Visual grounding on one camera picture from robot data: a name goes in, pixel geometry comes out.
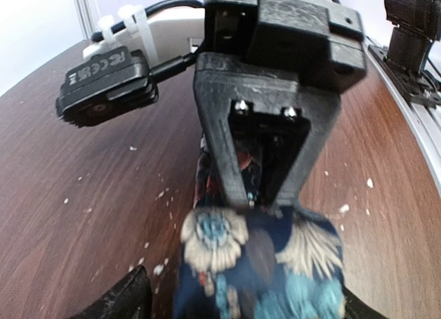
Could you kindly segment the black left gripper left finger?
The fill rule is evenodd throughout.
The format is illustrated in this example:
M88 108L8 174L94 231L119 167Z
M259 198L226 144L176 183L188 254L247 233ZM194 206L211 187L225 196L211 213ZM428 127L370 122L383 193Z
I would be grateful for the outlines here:
M152 297L147 271L138 265L82 310L81 318L151 318Z

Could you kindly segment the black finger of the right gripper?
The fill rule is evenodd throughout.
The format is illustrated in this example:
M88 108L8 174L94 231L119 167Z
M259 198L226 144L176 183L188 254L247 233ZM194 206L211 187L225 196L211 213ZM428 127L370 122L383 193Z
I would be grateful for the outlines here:
M218 173L223 201L230 207L247 207L248 199L236 158L228 116L233 101L251 102L250 89L235 69L232 56L205 52L198 56L194 73L194 98L209 151Z

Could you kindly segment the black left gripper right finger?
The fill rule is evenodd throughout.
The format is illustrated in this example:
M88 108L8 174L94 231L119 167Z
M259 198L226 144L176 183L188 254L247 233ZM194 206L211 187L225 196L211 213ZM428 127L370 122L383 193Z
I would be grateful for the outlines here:
M382 314L365 304L345 286L342 288L345 296L346 319L382 319Z

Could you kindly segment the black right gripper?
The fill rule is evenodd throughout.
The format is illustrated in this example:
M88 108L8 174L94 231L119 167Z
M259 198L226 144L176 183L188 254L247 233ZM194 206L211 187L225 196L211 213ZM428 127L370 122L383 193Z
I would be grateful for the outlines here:
M282 134L275 166L263 173L261 203L293 205L340 113L339 94L366 76L360 15L331 0L204 0L204 6L210 52L294 72L311 86L269 85L254 99L254 111L275 118L271 131Z

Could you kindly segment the navy floral patterned tie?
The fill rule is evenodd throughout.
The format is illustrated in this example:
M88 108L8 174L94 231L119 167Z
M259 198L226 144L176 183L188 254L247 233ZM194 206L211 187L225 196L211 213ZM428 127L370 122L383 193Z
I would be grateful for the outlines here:
M324 216L260 206L262 149L236 144L249 209L222 201L206 143L181 227L174 318L343 318L342 242Z

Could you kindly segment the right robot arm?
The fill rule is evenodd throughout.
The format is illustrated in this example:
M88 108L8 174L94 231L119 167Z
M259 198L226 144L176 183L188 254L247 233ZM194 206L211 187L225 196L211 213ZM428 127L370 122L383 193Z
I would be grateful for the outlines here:
M340 112L340 96L367 73L355 10L330 0L183 2L150 19L161 60L202 41L194 98L223 198L248 202L234 140L265 148L262 204L294 202Z

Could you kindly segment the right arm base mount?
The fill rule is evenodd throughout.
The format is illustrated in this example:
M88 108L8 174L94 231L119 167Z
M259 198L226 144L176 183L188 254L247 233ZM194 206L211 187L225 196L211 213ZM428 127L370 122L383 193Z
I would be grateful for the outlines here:
M440 81L424 69L430 50L440 40L440 0L384 0L394 25L389 47L368 46L406 102L440 105Z

